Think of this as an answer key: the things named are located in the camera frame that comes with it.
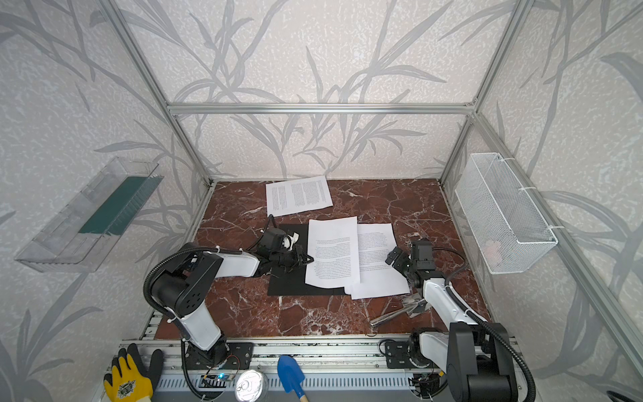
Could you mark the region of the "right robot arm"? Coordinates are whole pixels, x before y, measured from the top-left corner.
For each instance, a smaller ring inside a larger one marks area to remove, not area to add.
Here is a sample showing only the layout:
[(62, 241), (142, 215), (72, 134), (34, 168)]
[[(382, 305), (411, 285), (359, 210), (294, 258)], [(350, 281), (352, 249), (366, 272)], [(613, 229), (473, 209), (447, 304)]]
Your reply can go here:
[(433, 385), (416, 379), (421, 398), (432, 398), (443, 389), (456, 401), (519, 401), (517, 375), (527, 387), (524, 400), (537, 399), (537, 386), (524, 358), (510, 343), (500, 323), (486, 320), (459, 295), (452, 281), (469, 267), (467, 260), (450, 274), (439, 271), (437, 247), (427, 239), (412, 241), (410, 251), (395, 247), (386, 264), (401, 273), (416, 289), (405, 313), (433, 309), (447, 332), (415, 329), (408, 339), (407, 357), (418, 369), (439, 369), (445, 379)]

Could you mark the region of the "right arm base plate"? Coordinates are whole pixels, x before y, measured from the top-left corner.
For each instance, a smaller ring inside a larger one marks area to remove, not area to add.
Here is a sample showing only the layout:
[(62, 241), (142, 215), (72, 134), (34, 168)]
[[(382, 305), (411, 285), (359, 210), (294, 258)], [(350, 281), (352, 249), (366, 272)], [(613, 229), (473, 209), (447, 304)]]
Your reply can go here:
[(410, 360), (410, 350), (407, 341), (384, 339), (379, 343), (380, 353), (385, 357), (386, 366), (390, 370), (413, 370), (416, 366)]

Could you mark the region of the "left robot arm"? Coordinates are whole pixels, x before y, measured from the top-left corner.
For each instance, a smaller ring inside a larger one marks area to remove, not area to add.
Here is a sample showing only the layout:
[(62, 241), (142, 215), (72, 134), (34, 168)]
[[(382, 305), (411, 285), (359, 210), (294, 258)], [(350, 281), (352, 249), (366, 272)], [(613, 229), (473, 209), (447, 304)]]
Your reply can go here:
[(278, 267), (290, 272), (313, 261), (299, 243), (299, 234), (280, 229), (270, 215), (261, 236), (246, 249), (183, 245), (147, 274), (143, 296), (179, 329), (184, 342), (182, 356), (194, 354), (209, 367), (216, 367), (230, 351), (224, 332), (205, 304), (214, 282), (228, 277), (260, 277)]

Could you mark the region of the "teal folder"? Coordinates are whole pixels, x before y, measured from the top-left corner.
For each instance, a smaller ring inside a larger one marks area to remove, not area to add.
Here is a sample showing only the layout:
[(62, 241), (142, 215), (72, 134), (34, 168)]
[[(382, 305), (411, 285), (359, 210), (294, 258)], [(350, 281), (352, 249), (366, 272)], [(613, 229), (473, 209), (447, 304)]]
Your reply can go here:
[[(281, 224), (280, 228), (288, 234), (299, 234), (296, 245), (301, 245), (307, 251), (308, 224)], [(271, 270), (267, 294), (269, 296), (346, 296), (342, 287), (319, 288), (305, 283), (306, 267), (301, 266), (287, 272), (285, 268), (276, 266)]]

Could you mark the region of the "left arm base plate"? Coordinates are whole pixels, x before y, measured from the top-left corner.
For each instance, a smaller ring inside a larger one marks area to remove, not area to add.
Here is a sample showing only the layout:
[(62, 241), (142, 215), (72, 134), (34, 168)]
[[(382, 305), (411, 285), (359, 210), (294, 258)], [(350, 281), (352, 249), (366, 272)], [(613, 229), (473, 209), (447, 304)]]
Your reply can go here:
[(251, 365), (254, 343), (219, 341), (208, 351), (188, 343), (186, 365), (188, 370), (247, 370)]

